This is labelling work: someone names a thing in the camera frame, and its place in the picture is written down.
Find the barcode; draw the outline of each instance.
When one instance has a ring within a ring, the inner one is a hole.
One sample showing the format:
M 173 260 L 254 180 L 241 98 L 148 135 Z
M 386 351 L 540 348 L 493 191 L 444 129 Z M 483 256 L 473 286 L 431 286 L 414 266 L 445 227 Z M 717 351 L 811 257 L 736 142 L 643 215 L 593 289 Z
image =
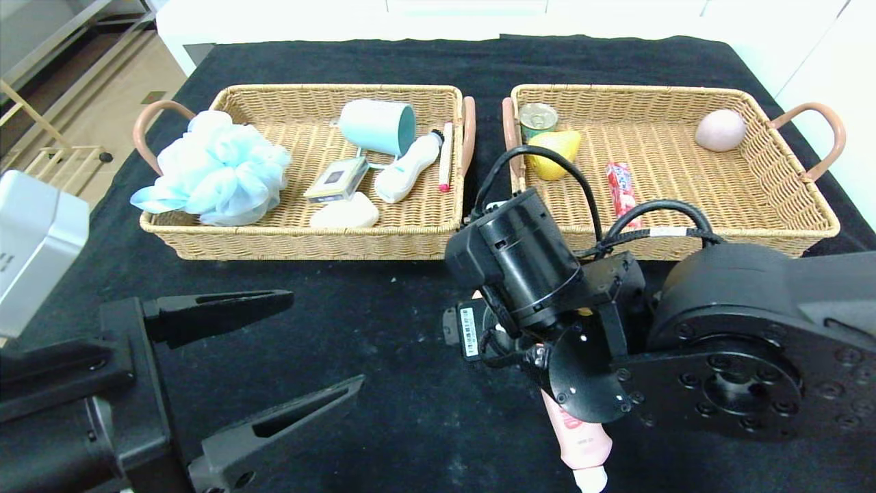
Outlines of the barcode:
M 477 356 L 477 334 L 475 333 L 475 309 L 459 310 L 459 319 L 463 323 L 463 351 L 465 357 Z

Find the mug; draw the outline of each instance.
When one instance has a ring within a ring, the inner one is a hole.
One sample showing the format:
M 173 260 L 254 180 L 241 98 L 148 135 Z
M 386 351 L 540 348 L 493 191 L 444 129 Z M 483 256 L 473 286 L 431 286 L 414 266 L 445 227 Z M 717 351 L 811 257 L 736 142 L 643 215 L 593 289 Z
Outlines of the mug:
M 343 106 L 338 126 L 352 144 L 398 157 L 416 138 L 417 118 L 408 103 L 355 99 Z

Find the basket handle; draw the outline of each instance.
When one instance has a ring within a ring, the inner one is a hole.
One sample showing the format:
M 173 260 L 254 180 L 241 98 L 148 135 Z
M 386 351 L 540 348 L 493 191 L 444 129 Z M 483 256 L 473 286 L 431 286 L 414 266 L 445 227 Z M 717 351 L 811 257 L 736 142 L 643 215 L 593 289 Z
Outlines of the basket handle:
M 839 115 L 824 104 L 804 103 L 771 121 L 770 126 L 779 129 L 782 125 L 791 121 L 791 118 L 796 117 L 806 110 L 815 110 L 821 113 L 824 119 L 827 120 L 830 128 L 833 130 L 833 148 L 827 154 L 827 157 L 804 174 L 814 182 L 818 178 L 821 178 L 821 175 L 827 171 L 827 168 L 833 164 L 833 161 L 836 161 L 839 155 L 843 152 L 843 148 L 845 147 L 845 125 L 843 125 L 843 120 L 839 119 Z
M 148 163 L 149 166 L 159 174 L 159 176 L 161 176 L 159 160 L 155 157 L 152 150 L 149 149 L 149 146 L 146 145 L 146 126 L 155 118 L 155 115 L 158 115 L 159 112 L 166 109 L 176 110 L 177 113 L 189 120 L 194 118 L 194 113 L 182 104 L 179 104 L 176 101 L 162 100 L 146 106 L 140 112 L 140 116 L 137 117 L 137 120 L 134 121 L 134 147 L 137 149 L 137 152 L 140 153 L 140 156 L 143 157 L 143 160 L 146 161 L 146 163 Z
M 510 97 L 502 100 L 502 128 L 505 130 L 505 150 L 510 150 L 520 145 L 520 125 L 514 117 L 514 102 Z M 523 157 L 517 156 L 511 158 L 511 192 L 522 191 L 526 185 L 525 181 L 526 165 L 523 164 Z
M 471 158 L 474 157 L 476 122 L 475 98 L 466 96 L 463 98 L 463 162 L 459 168 L 459 175 L 462 178 L 465 177 L 471 165 Z

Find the table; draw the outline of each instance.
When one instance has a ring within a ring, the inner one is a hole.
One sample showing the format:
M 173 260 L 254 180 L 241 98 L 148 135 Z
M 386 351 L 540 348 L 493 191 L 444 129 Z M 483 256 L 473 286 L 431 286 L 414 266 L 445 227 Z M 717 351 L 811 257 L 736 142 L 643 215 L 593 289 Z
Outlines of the table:
M 718 86 L 781 109 L 722 43 L 691 38 L 505 38 L 466 41 L 285 42 L 218 46 L 176 99 L 206 109 L 236 83 L 449 83 L 478 104 L 474 187 L 503 150 L 500 101 L 517 83 Z M 186 123 L 162 115 L 153 148 Z M 805 166 L 816 156 L 792 125 L 782 134 Z M 142 232 L 128 205 L 154 179 L 132 155 L 92 216 L 91 240 L 25 333 L 25 345 L 94 330 L 100 303 L 244 289 L 291 289 L 290 310 L 173 352 L 157 348 L 180 448 L 252 412 L 347 377 L 366 375 L 357 408 L 288 468 L 247 491 L 573 491 L 537 389 L 511 369 L 465 364 L 444 346 L 442 310 L 470 293 L 440 262 L 182 261 Z M 500 183 L 508 183 L 499 177 Z M 843 231 L 808 254 L 876 249 L 843 191 L 819 187 Z M 495 187 L 490 200 L 507 194 Z M 660 263 L 649 270 L 665 269 Z M 694 432 L 607 425 L 614 450 L 607 491 L 872 491 L 876 437 L 763 444 Z

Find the canned food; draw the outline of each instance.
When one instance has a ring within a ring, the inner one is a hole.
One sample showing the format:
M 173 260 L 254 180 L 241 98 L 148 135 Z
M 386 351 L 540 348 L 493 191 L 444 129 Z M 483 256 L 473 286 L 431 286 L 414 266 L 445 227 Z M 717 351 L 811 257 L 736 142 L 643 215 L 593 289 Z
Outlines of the canned food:
M 559 120 L 556 110 L 549 104 L 529 103 L 520 106 L 520 129 L 523 140 L 529 141 L 534 135 L 553 132 Z

